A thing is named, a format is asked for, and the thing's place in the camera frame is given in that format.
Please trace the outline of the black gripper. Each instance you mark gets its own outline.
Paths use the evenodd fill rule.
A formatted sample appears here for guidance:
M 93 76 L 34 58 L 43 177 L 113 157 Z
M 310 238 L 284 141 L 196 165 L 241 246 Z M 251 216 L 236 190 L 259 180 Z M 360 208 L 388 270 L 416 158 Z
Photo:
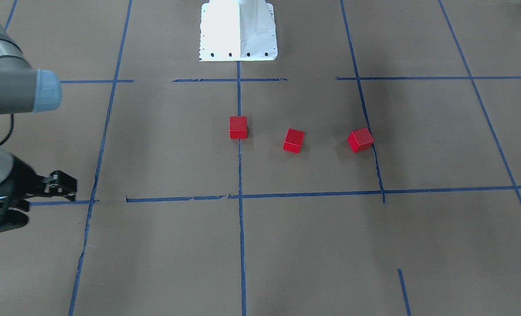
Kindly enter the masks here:
M 61 170 L 43 177 L 18 158 L 0 158 L 0 233 L 29 222 L 26 214 L 15 210 L 27 212 L 26 199 L 62 197 L 75 202 L 76 193 L 77 179 Z

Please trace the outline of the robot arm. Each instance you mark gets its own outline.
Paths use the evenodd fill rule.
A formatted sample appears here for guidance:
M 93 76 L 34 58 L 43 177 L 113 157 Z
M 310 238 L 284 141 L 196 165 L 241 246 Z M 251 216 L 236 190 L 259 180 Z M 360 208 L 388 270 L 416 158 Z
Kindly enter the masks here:
M 33 68 L 0 24 L 0 115 L 52 111 L 61 100 L 61 82 L 56 74 Z M 76 178 L 60 170 L 40 176 L 0 142 L 0 233 L 29 222 L 30 198 L 76 201 L 77 191 Z

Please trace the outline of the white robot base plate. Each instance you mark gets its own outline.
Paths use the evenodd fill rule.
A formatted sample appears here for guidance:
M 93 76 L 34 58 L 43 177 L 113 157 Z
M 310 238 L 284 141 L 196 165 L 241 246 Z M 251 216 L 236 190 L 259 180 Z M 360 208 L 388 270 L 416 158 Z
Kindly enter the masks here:
M 277 59 L 272 4 L 265 0 L 210 0 L 202 4 L 200 13 L 199 61 Z

